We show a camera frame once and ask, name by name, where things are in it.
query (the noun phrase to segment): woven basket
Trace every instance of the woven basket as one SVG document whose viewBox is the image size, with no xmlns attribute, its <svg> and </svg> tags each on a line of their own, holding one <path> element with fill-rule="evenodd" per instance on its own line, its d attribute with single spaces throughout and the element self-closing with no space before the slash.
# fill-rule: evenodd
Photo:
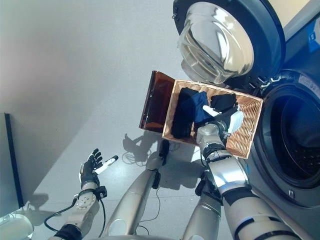
<svg viewBox="0 0 320 240">
<path fill-rule="evenodd" d="M 226 149 L 236 157 L 247 159 L 257 129 L 263 100 L 258 97 L 251 96 L 242 92 L 214 85 L 186 80 L 176 80 L 174 82 L 171 99 L 166 114 L 162 137 L 171 141 L 188 143 L 193 145 L 197 145 L 197 133 L 194 130 L 194 125 L 192 125 L 190 137 L 177 139 L 174 138 L 171 134 L 171 128 L 178 104 L 178 97 L 182 88 L 190 88 L 198 92 L 206 92 L 209 105 L 211 97 L 214 95 L 236 95 L 236 100 L 240 104 L 241 111 L 243 111 L 244 113 L 244 119 L 241 127 L 236 132 L 232 133 L 231 136 L 228 137 L 226 142 Z"/>
</svg>

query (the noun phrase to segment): washing machine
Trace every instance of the washing machine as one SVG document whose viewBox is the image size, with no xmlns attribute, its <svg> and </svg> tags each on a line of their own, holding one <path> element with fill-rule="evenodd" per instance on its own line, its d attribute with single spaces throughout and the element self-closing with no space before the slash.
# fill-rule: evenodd
<svg viewBox="0 0 320 240">
<path fill-rule="evenodd" d="M 267 0 L 175 0 L 172 18 L 192 80 L 263 99 L 243 160 L 250 183 L 303 239 L 319 239 L 319 11 L 287 39 Z"/>
</svg>

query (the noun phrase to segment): white floor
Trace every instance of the white floor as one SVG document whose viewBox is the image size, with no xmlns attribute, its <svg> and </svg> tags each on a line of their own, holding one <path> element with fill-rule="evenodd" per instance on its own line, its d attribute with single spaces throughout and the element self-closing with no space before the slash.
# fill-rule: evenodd
<svg viewBox="0 0 320 240">
<path fill-rule="evenodd" d="M 172 0 L 0 2 L 0 112 L 12 117 L 33 240 L 54 234 L 43 220 L 71 203 L 80 190 L 80 164 L 94 148 L 105 158 L 119 155 L 100 176 L 108 190 L 107 219 L 157 149 L 160 136 L 138 128 L 151 72 L 187 78 L 172 6 Z M 140 136 L 144 144 L 135 146 L 131 140 Z M 197 149 L 171 147 L 161 170 L 159 216 L 143 225 L 151 235 L 179 239 L 199 199 L 194 188 L 201 167 L 191 163 Z M 152 190 L 142 219 L 157 210 Z M 67 216 L 50 223 L 59 228 Z M 85 239 L 96 238 L 102 224 L 100 210 Z M 232 239 L 224 215 L 219 239 Z"/>
</svg>

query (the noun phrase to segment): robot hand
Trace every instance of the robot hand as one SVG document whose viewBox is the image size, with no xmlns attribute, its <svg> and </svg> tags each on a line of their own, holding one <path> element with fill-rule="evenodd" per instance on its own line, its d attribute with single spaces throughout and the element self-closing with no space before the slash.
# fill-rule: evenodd
<svg viewBox="0 0 320 240">
<path fill-rule="evenodd" d="M 111 164 L 118 160 L 118 156 L 115 155 L 112 158 L 108 159 L 105 162 L 102 162 L 103 158 L 101 152 L 96 148 L 88 157 L 87 161 L 81 165 L 79 180 L 81 182 L 81 187 L 84 184 L 93 182 L 96 183 L 99 187 L 100 182 L 98 175 L 101 174 L 104 170 L 107 169 Z"/>
</svg>

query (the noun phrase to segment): blue cloth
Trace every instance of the blue cloth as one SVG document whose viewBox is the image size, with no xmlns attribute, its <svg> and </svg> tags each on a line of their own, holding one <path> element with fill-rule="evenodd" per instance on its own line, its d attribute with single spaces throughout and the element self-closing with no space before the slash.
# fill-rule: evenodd
<svg viewBox="0 0 320 240">
<path fill-rule="evenodd" d="M 212 118 L 202 107 L 208 104 L 207 93 L 205 91 L 198 92 L 181 103 L 181 110 L 188 120 L 200 123 Z"/>
</svg>

